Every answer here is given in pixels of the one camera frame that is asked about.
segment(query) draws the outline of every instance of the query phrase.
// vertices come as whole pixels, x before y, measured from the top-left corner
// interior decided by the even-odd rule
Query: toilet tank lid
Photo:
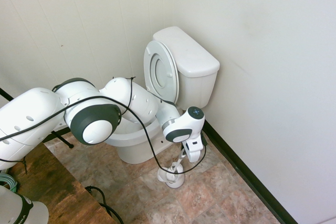
[[[158,31],[153,40],[166,46],[174,57],[177,70],[186,77],[208,76],[219,70],[219,61],[176,26]]]

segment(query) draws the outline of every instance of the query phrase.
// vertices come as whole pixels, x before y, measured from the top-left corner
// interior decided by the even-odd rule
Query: tile floor
[[[119,159],[113,146],[82,145],[71,133],[63,137],[75,147],[58,139],[46,146],[83,186],[102,189],[125,224],[279,224],[209,139],[203,162],[180,188],[172,189],[157,180],[153,158],[131,165]],[[173,144],[158,159],[169,167],[179,152]],[[187,159],[182,164],[184,169],[193,166]],[[97,192],[93,196],[102,202]]]

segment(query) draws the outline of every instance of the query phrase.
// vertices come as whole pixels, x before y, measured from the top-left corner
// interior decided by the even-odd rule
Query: green cable
[[[5,182],[6,184],[4,186],[9,185],[9,189],[14,193],[16,192],[17,182],[11,175],[0,173],[0,182]]]

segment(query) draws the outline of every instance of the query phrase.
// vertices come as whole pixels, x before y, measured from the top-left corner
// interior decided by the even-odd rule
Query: toilet base
[[[151,143],[156,155],[173,144],[167,141],[163,134],[151,139]],[[153,157],[148,141],[133,146],[117,147],[117,151],[121,160],[129,164],[140,164]]]

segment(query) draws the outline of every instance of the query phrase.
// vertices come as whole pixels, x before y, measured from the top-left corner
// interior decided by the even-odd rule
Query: metal stand leg
[[[73,144],[70,144],[68,141],[66,141],[61,135],[59,135],[58,133],[56,133],[55,131],[51,132],[53,135],[57,136],[63,143],[65,143],[66,145],[69,146],[70,149],[73,148]]]

